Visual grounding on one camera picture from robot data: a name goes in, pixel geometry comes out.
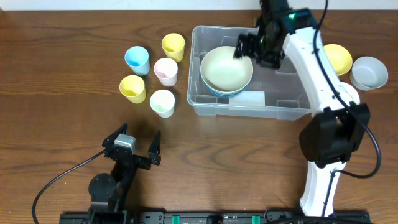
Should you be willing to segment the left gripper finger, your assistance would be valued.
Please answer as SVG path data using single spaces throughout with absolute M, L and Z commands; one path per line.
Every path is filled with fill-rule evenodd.
M 127 127 L 128 124 L 127 123 L 123 123 L 115 132 L 113 132 L 112 134 L 110 134 L 108 137 L 106 137 L 102 143 L 102 146 L 104 148 L 113 146 L 115 143 L 116 138 L 120 135 L 120 134 L 125 134 L 127 131 Z
M 161 132 L 158 131 L 148 150 L 150 163 L 157 166 L 161 162 L 160 142 Z

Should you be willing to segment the beige bowl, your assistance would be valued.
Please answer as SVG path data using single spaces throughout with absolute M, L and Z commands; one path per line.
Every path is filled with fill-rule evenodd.
M 203 83 L 218 91 L 232 92 L 248 86 L 254 66 L 249 57 L 234 58 L 234 47 L 222 46 L 209 51 L 200 64 Z

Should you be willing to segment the dark blue bowl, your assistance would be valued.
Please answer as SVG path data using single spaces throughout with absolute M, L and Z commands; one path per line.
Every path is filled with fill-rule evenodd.
M 216 92 L 216 91 L 211 91 L 210 93 L 218 98 L 234 98 L 241 94 L 243 91 L 237 91 L 237 92 Z
M 236 91 L 232 91 L 232 92 L 224 92 L 224 91 L 218 91 L 215 90 L 214 88 L 208 86 L 206 83 L 204 84 L 204 87 L 213 95 L 220 97 L 220 98 L 233 98 L 237 95 L 239 95 L 240 93 L 242 93 L 244 90 L 246 90 L 248 88 L 248 86 L 245 86 L 242 89 L 236 90 Z

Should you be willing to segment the yellow bowl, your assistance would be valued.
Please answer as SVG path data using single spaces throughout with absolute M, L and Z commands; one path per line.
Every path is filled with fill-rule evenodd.
M 338 76 L 351 70 L 353 58 L 346 48 L 337 44 L 328 44 L 324 46 L 324 51 Z

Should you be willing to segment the white bowl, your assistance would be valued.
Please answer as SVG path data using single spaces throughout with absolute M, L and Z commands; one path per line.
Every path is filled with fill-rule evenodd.
M 350 84 L 341 82 L 341 87 L 340 87 L 342 92 L 345 92 L 347 96 L 349 96 L 349 102 L 354 102 L 357 105 L 360 104 L 360 97 L 358 92 L 355 90 L 354 87 L 352 87 Z

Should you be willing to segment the grey bowl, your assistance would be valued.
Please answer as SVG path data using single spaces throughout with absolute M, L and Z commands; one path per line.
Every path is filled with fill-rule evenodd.
M 384 86 L 388 81 L 386 66 L 374 57 L 360 57 L 351 68 L 349 79 L 358 89 L 363 91 L 375 90 Z

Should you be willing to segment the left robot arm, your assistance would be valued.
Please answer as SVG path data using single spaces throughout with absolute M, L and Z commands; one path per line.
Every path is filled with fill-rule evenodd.
M 148 156 L 143 157 L 135 154 L 136 139 L 126 131 L 124 123 L 102 143 L 104 156 L 112 159 L 115 165 L 110 173 L 98 174 L 90 181 L 89 223 L 137 223 L 134 212 L 124 206 L 137 170 L 149 170 L 152 165 L 160 164 L 161 132 L 156 133 Z

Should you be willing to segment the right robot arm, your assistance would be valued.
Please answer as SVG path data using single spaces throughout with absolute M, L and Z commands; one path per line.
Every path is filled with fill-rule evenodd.
M 260 5 L 258 33 L 239 35 L 234 57 L 250 57 L 270 68 L 280 68 L 284 58 L 292 62 L 312 113 L 299 136 L 308 161 L 300 207 L 306 216 L 330 217 L 338 178 L 361 144 L 370 111 L 336 76 L 311 10 L 292 9 L 287 1 L 261 0 Z

